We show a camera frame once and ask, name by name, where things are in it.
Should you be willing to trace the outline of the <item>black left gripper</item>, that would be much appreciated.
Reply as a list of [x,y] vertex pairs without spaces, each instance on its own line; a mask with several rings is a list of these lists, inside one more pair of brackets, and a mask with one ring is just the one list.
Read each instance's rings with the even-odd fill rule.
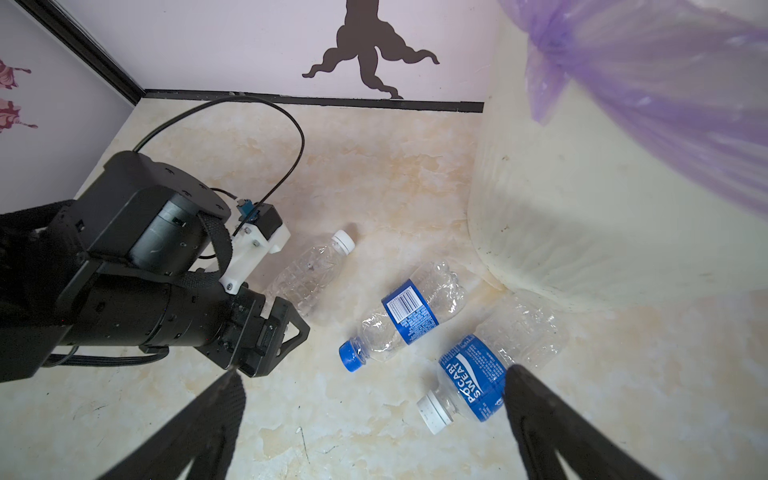
[[241,287],[206,346],[206,357],[222,369],[263,377],[309,338],[309,325],[290,301],[276,297],[263,314],[265,301],[264,295]]

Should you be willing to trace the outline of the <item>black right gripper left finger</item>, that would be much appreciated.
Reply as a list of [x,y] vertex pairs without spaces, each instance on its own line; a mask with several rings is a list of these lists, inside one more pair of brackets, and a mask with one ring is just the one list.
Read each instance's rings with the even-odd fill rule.
[[102,477],[224,479],[245,406],[241,377],[229,371]]

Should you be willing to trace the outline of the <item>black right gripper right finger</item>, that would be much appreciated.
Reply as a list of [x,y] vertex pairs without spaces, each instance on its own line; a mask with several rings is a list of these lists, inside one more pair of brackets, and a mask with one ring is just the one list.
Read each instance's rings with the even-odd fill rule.
[[654,479],[522,365],[505,376],[504,405],[530,479]]

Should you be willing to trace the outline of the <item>tall clear bottle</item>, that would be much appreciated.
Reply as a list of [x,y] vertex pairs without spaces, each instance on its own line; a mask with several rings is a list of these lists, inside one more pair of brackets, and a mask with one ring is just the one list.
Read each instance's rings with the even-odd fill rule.
[[289,264],[268,286],[263,312],[268,314],[277,298],[289,301],[306,318],[323,291],[339,276],[356,244],[344,230],[312,246]]

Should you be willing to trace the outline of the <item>clear bottle blue label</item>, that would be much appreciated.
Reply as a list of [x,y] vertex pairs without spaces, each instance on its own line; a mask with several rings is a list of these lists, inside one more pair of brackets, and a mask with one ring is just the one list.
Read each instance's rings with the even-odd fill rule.
[[503,407],[507,370],[539,370],[568,340],[565,324],[537,298],[506,296],[440,357],[437,387],[417,402],[422,420],[433,434],[459,417],[487,421]]

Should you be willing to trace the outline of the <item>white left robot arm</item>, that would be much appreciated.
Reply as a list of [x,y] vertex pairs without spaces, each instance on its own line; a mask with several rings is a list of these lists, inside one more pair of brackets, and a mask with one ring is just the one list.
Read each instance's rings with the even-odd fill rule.
[[271,205],[255,212],[231,235],[230,209],[213,189],[123,151],[79,198],[4,214],[2,380],[131,363],[62,353],[83,346],[137,347],[137,365],[192,347],[225,370],[271,373],[310,328],[289,301],[247,285],[288,233]]

